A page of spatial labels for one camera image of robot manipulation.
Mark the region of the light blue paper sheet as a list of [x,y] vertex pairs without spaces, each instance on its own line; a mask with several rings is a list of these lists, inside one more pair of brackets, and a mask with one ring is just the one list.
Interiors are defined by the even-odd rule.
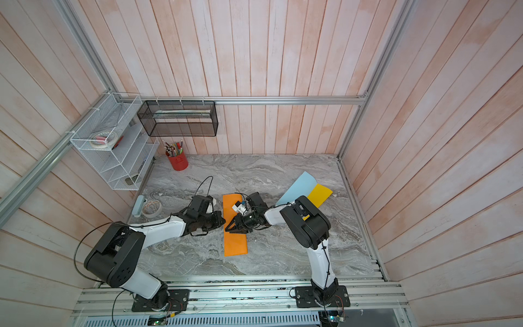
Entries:
[[316,185],[316,179],[308,172],[303,172],[276,202],[276,205],[279,206],[289,202],[294,202],[300,196],[308,196],[314,190]]

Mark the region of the yellow paper sheet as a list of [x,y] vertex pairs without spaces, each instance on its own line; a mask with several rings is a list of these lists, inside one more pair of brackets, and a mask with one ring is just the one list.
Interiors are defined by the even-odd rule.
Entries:
[[333,191],[323,185],[317,184],[314,186],[311,193],[307,198],[314,204],[317,208],[320,208],[322,204],[333,194]]

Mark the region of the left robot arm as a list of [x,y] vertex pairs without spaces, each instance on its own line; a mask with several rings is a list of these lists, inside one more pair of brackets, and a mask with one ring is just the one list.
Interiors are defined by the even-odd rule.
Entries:
[[166,284],[138,268],[143,249],[171,238],[206,236],[226,220],[215,209],[217,200],[196,195],[189,205],[166,219],[142,225],[112,223],[84,260],[84,268],[111,287],[119,287],[158,307],[167,301]]

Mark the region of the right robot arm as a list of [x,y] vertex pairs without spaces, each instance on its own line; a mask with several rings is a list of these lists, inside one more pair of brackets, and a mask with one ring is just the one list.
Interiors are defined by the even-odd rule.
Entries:
[[294,238],[307,249],[311,264],[311,285],[318,301],[335,295],[339,287],[328,253],[331,228],[328,218],[306,196],[275,206],[268,206],[259,193],[247,196],[247,202],[232,205],[236,213],[225,231],[249,234],[271,226],[286,225]]

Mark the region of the clear tape roll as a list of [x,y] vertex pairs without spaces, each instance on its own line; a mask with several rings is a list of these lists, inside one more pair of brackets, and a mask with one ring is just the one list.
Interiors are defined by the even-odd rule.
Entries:
[[149,219],[157,217],[163,211],[159,200],[147,200],[142,207],[142,214]]

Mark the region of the red pencil cup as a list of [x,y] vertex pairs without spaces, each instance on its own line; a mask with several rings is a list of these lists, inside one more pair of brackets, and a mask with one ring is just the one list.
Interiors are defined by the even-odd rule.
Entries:
[[189,166],[189,162],[184,152],[175,156],[171,156],[169,152],[166,152],[166,155],[175,171],[183,171]]

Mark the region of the tape roll on shelf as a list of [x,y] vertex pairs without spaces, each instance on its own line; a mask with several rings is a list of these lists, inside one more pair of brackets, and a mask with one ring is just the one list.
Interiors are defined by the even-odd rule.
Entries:
[[89,145],[93,149],[112,149],[117,143],[118,134],[111,130],[104,130],[95,133],[89,141]]

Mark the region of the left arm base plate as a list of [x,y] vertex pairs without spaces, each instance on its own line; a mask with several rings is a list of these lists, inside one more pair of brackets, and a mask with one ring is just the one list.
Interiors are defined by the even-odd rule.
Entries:
[[132,305],[132,312],[185,311],[189,294],[189,289],[160,289],[151,299],[137,295]]

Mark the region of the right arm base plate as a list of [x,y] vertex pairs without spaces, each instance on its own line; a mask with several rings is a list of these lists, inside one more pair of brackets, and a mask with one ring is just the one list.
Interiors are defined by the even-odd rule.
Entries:
[[332,285],[326,290],[316,286],[295,287],[296,306],[298,308],[347,308],[351,306],[345,286]]

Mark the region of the black mesh wall basket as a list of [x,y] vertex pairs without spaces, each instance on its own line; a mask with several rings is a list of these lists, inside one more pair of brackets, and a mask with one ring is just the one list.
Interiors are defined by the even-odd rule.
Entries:
[[137,116],[152,137],[215,137],[219,127],[211,101],[147,100]]

